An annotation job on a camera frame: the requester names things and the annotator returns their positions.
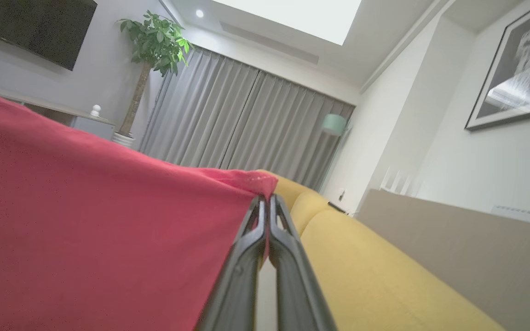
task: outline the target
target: tree trunk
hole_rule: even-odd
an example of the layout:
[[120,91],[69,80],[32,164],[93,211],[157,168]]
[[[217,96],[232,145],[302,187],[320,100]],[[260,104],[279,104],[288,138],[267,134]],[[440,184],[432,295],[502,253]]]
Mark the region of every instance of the tree trunk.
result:
[[143,72],[140,74],[138,84],[136,84],[136,90],[132,97],[132,103],[130,103],[128,113],[126,114],[126,119],[124,119],[124,123],[122,123],[122,127],[118,131],[122,136],[130,137],[130,129],[132,128],[132,123],[134,122],[134,117],[136,116],[140,100],[143,98],[144,88],[147,85],[151,69],[153,69],[153,65],[150,63],[144,63]]

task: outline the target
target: black television screen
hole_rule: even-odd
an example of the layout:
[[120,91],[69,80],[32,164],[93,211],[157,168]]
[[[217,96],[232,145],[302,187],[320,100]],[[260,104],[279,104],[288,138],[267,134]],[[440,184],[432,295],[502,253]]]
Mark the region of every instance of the black television screen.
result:
[[93,0],[0,0],[0,39],[73,70]]

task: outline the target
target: curtain fold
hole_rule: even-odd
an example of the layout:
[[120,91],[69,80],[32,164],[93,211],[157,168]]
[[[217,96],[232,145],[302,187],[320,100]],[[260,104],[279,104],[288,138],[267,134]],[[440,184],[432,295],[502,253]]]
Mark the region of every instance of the curtain fold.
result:
[[201,48],[168,74],[141,152],[187,167],[220,168],[259,70]]
[[324,117],[355,107],[202,48],[168,74],[141,152],[187,167],[265,169],[317,190],[339,137]]
[[324,117],[348,119],[354,108],[260,72],[231,141],[227,168],[263,168],[316,190],[339,142],[322,132]]

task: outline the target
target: framed artwork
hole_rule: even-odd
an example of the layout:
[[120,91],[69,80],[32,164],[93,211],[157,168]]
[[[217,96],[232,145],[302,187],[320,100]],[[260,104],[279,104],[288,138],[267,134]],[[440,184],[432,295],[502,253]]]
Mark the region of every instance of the framed artwork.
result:
[[465,129],[530,118],[530,12],[508,25]]

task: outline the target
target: green lampshade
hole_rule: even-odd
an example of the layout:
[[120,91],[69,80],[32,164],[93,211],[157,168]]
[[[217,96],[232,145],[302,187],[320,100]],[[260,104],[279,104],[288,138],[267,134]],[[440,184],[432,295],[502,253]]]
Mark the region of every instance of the green lampshade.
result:
[[341,115],[328,114],[324,117],[322,123],[322,131],[332,136],[341,136],[345,132],[347,126],[347,119]]

